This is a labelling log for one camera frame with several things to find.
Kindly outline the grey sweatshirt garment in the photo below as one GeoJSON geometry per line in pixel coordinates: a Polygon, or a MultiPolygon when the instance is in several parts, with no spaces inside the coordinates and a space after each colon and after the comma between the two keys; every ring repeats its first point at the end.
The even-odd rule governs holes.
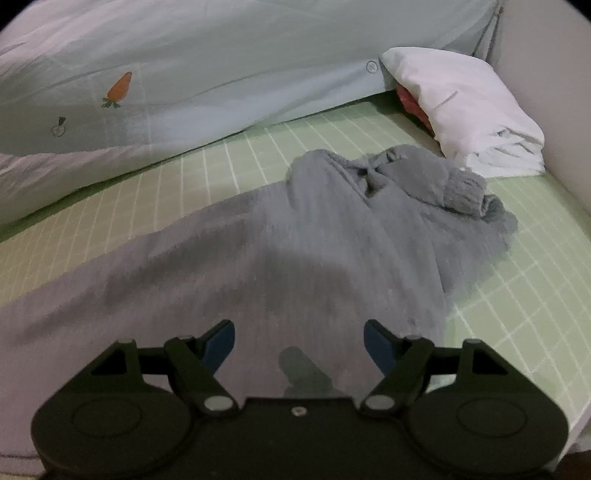
{"type": "Polygon", "coordinates": [[[237,399],[361,398],[378,370],[363,324],[440,337],[457,295],[509,250],[516,217],[485,180],[396,146],[294,160],[283,181],[135,238],[1,310],[1,469],[34,475],[35,411],[120,338],[159,346],[222,319],[218,378],[237,399]]]}

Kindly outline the green grid bed sheet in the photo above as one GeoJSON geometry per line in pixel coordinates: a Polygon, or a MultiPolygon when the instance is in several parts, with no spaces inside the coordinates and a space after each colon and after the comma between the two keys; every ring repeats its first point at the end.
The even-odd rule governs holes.
{"type": "MultiPolygon", "coordinates": [[[[9,302],[128,240],[212,202],[283,179],[325,148],[349,159],[437,142],[377,96],[304,119],[252,128],[79,191],[1,231],[1,299],[9,302]]],[[[590,219],[550,175],[493,179],[519,222],[509,257],[456,306],[445,340],[478,337],[506,354],[565,411],[590,415],[590,219]]]]}

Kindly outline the white pillow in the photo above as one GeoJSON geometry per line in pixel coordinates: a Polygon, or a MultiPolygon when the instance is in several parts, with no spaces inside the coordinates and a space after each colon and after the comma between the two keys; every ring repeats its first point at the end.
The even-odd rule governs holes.
{"type": "Polygon", "coordinates": [[[545,172],[542,129],[487,62],[446,50],[394,47],[382,62],[426,114],[444,156],[485,177],[545,172]]]}

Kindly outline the red item under pillow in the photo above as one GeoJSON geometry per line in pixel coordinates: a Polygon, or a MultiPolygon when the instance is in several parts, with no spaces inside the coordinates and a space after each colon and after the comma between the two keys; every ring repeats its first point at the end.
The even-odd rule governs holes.
{"type": "Polygon", "coordinates": [[[398,85],[396,92],[399,100],[402,103],[405,111],[411,116],[415,117],[426,128],[431,136],[435,136],[435,132],[431,125],[428,115],[423,111],[415,97],[405,87],[398,85]]]}

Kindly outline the light blue carrot-print duvet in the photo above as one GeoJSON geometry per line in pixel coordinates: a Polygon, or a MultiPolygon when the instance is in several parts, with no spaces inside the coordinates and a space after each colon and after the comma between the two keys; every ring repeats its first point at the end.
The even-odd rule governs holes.
{"type": "Polygon", "coordinates": [[[493,1],[35,1],[1,33],[1,221],[252,125],[387,90],[396,46],[473,53],[493,1]]]}

